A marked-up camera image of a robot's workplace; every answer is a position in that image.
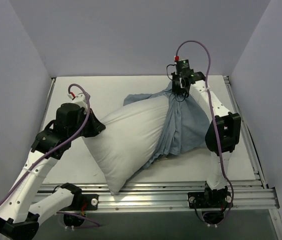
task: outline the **white wall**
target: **white wall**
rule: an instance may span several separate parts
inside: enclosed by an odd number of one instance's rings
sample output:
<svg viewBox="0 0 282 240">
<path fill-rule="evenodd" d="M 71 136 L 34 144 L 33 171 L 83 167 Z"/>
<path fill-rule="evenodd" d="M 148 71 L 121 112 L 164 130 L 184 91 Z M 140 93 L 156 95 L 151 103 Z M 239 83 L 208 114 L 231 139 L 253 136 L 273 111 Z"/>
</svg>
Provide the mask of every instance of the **white wall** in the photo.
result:
<svg viewBox="0 0 282 240">
<path fill-rule="evenodd" d="M 231 83 L 282 218 L 282 0 L 271 0 Z"/>
<path fill-rule="evenodd" d="M 40 56 L 8 0 L 0 0 L 0 200 L 38 131 L 51 84 Z"/>
<path fill-rule="evenodd" d="M 229 75 L 270 0 L 10 0 L 51 76 L 163 75 L 185 40 Z M 198 71 L 207 56 L 181 56 Z"/>
</svg>

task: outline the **white pillow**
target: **white pillow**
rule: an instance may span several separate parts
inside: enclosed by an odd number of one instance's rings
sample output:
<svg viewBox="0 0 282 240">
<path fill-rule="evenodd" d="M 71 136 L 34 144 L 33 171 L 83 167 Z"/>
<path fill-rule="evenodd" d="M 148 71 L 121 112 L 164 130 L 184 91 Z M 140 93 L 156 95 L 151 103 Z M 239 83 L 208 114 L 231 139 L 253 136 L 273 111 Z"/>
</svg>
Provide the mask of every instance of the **white pillow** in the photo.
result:
<svg viewBox="0 0 282 240">
<path fill-rule="evenodd" d="M 100 120 L 106 129 L 99 135 L 83 138 L 112 194 L 152 156 L 168 108 L 166 96 L 128 104 Z"/>
</svg>

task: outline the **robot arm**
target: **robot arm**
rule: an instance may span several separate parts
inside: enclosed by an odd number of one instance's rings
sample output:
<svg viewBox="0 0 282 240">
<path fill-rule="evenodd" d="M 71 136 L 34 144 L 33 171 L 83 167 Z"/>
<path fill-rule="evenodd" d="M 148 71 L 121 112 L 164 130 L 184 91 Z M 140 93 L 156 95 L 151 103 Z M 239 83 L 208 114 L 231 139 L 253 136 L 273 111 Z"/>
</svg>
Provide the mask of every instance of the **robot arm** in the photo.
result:
<svg viewBox="0 0 282 240">
<path fill-rule="evenodd" d="M 176 71 L 172 75 L 172 92 L 177 95 L 184 95 L 187 98 L 191 95 L 195 98 L 201 108 L 210 116 L 209 95 L 206 88 L 206 77 L 202 72 L 194 72 L 190 69 L 189 60 L 175 59 Z M 229 160 L 235 146 L 239 143 L 241 117 L 238 113 L 231 113 L 217 98 L 214 92 L 209 89 L 211 102 L 223 157 L 224 171 L 227 173 Z M 211 121 L 205 135 L 205 143 L 211 151 L 211 169 L 207 177 L 209 191 L 219 191 L 225 189 L 227 192 L 227 181 L 222 174 L 221 162 L 219 158 L 216 133 Z"/>
<path fill-rule="evenodd" d="M 66 207 L 73 210 L 82 207 L 82 190 L 70 183 L 65 183 L 54 194 L 32 204 L 50 170 L 71 147 L 69 138 L 94 137 L 106 128 L 88 107 L 85 94 L 70 97 L 72 102 L 62 104 L 56 111 L 55 120 L 37 134 L 26 163 L 13 184 L 12 189 L 16 189 L 0 205 L 0 233 L 10 239 L 31 240 L 39 225 L 57 211 Z M 56 151 L 49 154 L 51 149 L 58 146 Z M 36 165 L 38 159 L 46 154 L 49 155 Z"/>
</svg>

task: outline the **purple cable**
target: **purple cable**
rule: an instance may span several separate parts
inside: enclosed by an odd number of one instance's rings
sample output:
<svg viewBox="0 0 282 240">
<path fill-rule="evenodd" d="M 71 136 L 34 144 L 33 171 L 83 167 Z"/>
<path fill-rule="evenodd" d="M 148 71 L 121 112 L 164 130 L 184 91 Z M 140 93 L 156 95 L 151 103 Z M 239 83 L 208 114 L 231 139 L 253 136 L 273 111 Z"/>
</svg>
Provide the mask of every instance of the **purple cable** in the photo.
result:
<svg viewBox="0 0 282 240">
<path fill-rule="evenodd" d="M 89 219 L 85 216 L 81 216 L 81 215 L 78 215 L 78 214 L 75 214 L 75 213 L 71 213 L 71 212 L 66 212 L 66 211 L 57 211 L 56 214 L 63 214 L 63 215 L 69 215 L 69 216 L 74 216 L 76 218 L 79 218 L 79 219 L 84 219 L 90 223 L 93 223 L 95 224 L 95 226 L 77 226 L 75 227 L 75 229 L 90 229 L 90 228 L 98 228 L 100 227 L 100 223 L 98 223 L 97 221 L 94 221 L 92 219 Z"/>
<path fill-rule="evenodd" d="M 7 195 L 0 201 L 0 206 L 11 196 L 11 194 L 18 188 L 18 186 L 26 179 L 26 177 L 29 175 L 30 171 L 32 171 L 43 159 L 45 159 L 46 157 L 48 157 L 49 155 L 51 155 L 52 153 L 54 153 L 56 150 L 62 148 L 64 145 L 66 145 L 67 143 L 69 143 L 70 141 L 72 141 L 81 131 L 82 129 L 85 127 L 88 118 L 89 118 L 89 114 L 90 114 L 90 95 L 78 84 L 76 83 L 72 83 L 70 84 L 70 86 L 68 87 L 67 91 L 70 94 L 71 93 L 71 87 L 77 87 L 79 88 L 86 99 L 86 103 L 87 103 L 87 112 L 86 112 L 86 116 L 85 119 L 81 125 L 81 127 L 71 136 L 69 137 L 67 140 L 65 140 L 64 142 L 62 142 L 60 145 L 56 146 L 55 148 L 51 149 L 50 151 L 48 151 L 46 154 L 44 154 L 42 157 L 40 157 L 38 160 L 36 160 L 31 167 L 29 167 L 29 171 L 25 172 L 25 174 L 19 179 L 19 181 L 17 181 L 15 183 L 15 185 L 11 188 L 11 190 L 7 193 Z"/>
<path fill-rule="evenodd" d="M 214 128 L 214 131 L 215 131 L 215 137 L 216 137 L 216 143 L 217 143 L 217 150 L 218 150 L 218 153 L 219 153 L 222 175 L 223 175 L 223 177 L 225 178 L 225 180 L 229 183 L 230 188 L 231 188 L 231 194 L 232 194 L 232 196 L 231 196 L 231 202 L 230 202 L 230 204 L 229 204 L 228 211 L 226 212 L 225 217 L 218 223 L 218 224 L 220 224 L 220 223 L 229 215 L 229 213 L 230 213 L 230 210 L 231 210 L 232 204 L 233 204 L 233 198 L 234 198 L 234 196 L 235 196 L 235 191 L 234 191 L 234 189 L 233 189 L 233 186 L 232 186 L 231 181 L 229 180 L 229 178 L 228 178 L 227 175 L 226 175 L 225 166 L 224 166 L 223 157 L 222 157 L 222 149 L 221 149 L 220 135 L 219 135 L 218 128 L 217 128 L 216 116 L 215 116 L 215 113 L 213 112 L 213 105 L 212 105 L 211 93 L 210 93 L 210 90 L 209 90 L 209 88 L 208 88 L 208 87 L 209 87 L 209 86 L 208 86 L 208 75 L 209 75 L 210 66 L 211 66 L 211 57 L 210 57 L 210 53 L 209 53 L 208 49 L 206 48 L 206 46 L 204 46 L 201 42 L 196 41 L 196 40 L 188 40 L 188 41 L 184 41 L 183 43 L 181 43 L 181 45 L 180 45 L 180 46 L 177 48 L 177 50 L 176 50 L 175 56 L 178 56 L 178 52 L 179 52 L 180 48 L 181 48 L 184 44 L 186 44 L 186 43 L 196 43 L 196 44 L 201 45 L 201 47 L 204 48 L 204 50 L 205 50 L 205 52 L 206 52 L 206 54 L 207 54 L 207 58 L 208 58 L 208 65 L 207 65 L 207 70 L 206 70 L 206 74 L 205 74 L 205 88 L 206 88 L 207 95 L 208 95 L 208 99 L 209 99 L 210 112 L 211 112 L 211 116 L 212 116 L 213 128 Z"/>
</svg>

